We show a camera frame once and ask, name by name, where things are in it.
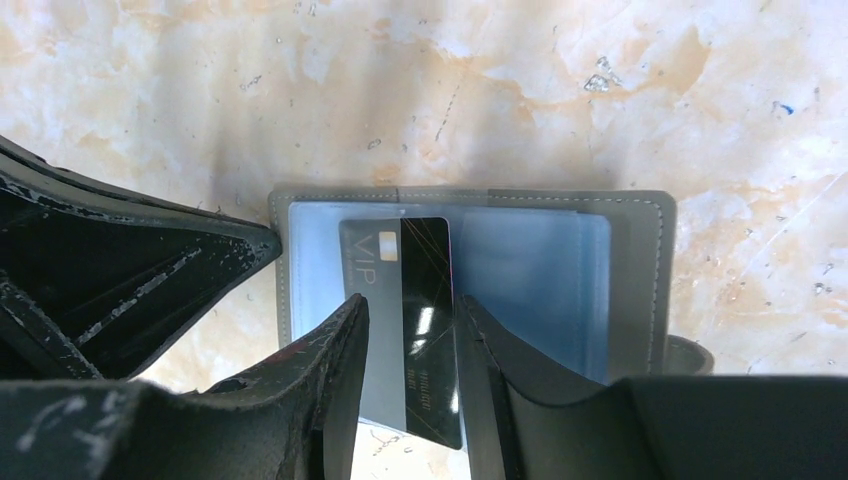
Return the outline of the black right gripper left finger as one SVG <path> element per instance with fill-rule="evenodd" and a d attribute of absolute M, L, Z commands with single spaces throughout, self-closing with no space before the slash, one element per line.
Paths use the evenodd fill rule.
<path fill-rule="evenodd" d="M 369 338 L 353 295 L 202 393 L 143 381 L 5 381 L 5 479 L 347 479 Z"/>

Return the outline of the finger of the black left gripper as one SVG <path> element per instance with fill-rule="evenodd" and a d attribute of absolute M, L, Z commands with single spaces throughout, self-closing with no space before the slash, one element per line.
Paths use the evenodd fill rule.
<path fill-rule="evenodd" d="M 282 251 L 267 226 L 1 142 L 1 376 L 127 379 Z"/>

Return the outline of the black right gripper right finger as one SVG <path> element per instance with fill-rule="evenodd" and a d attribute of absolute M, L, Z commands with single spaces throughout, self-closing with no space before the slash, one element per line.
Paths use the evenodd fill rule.
<path fill-rule="evenodd" d="M 455 303 L 475 479 L 843 479 L 847 381 L 637 376 L 609 386 L 552 360 L 476 299 Z"/>

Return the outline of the black VIP card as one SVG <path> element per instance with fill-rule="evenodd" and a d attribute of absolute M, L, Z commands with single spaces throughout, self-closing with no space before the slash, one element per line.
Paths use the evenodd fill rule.
<path fill-rule="evenodd" d="M 345 292 L 369 310 L 361 418 L 462 448 L 447 221 L 346 219 L 339 233 Z"/>

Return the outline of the grey card holder wallet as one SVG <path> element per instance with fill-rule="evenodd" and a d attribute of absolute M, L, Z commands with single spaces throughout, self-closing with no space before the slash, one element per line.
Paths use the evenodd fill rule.
<path fill-rule="evenodd" d="M 454 306 L 480 302 L 507 330 L 595 382 L 708 374 L 713 357 L 668 331 L 677 205 L 663 191 L 283 186 L 270 194 L 282 343 L 345 292 L 346 219 L 447 221 Z"/>

